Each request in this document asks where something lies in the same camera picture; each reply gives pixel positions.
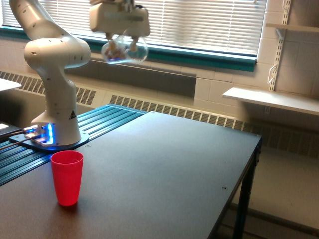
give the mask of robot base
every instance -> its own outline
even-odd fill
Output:
[[[84,145],[85,143],[87,143],[89,141],[89,134],[88,133],[86,133],[82,130],[80,130],[80,133],[81,133],[81,140],[77,143],[70,144],[70,145],[45,147],[45,146],[42,146],[38,143],[35,143],[32,140],[22,142],[20,145],[24,146],[26,148],[31,148],[34,150],[44,151],[44,152],[48,152],[48,153],[55,153],[55,152],[64,151],[64,150],[74,150],[74,149]],[[12,142],[12,143],[20,142],[24,139],[25,139],[24,134],[19,134],[19,135],[12,136],[9,138],[10,142]]]

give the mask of window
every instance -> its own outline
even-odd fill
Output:
[[[94,35],[89,0],[39,0],[53,19],[71,33]],[[3,24],[19,26],[8,0]],[[256,56],[266,0],[136,0],[149,10],[149,44]]]

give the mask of blue rail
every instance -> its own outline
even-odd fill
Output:
[[[78,116],[80,129],[90,135],[90,140],[110,132],[146,112],[117,105],[106,105]],[[0,148],[11,145],[0,143]],[[0,186],[49,162],[51,154],[23,146],[13,146],[0,151]]]

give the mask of window sill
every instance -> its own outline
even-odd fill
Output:
[[[16,27],[1,26],[0,34],[7,37],[29,39],[23,29]],[[85,40],[90,45],[92,51],[99,52],[106,42],[97,37],[75,36]],[[149,46],[148,60],[161,61],[167,64],[183,64],[190,67],[217,67],[250,72],[254,71],[256,65],[256,57],[183,50],[155,45]]]

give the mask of heating vent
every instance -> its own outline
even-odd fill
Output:
[[[29,91],[45,95],[44,85],[41,79],[22,76],[14,73],[0,71],[0,78],[20,83],[20,90]],[[96,91],[76,88],[76,102],[90,106],[94,100]]]
[[[169,104],[157,104],[137,99],[124,98],[116,95],[111,97],[110,103],[128,106],[146,112],[155,111],[245,132],[261,134],[263,136],[263,146],[265,147],[297,153],[312,158],[319,157],[319,135],[315,133],[306,133],[283,127],[273,127],[266,124],[243,122],[234,117],[193,110],[185,107],[177,107]]]

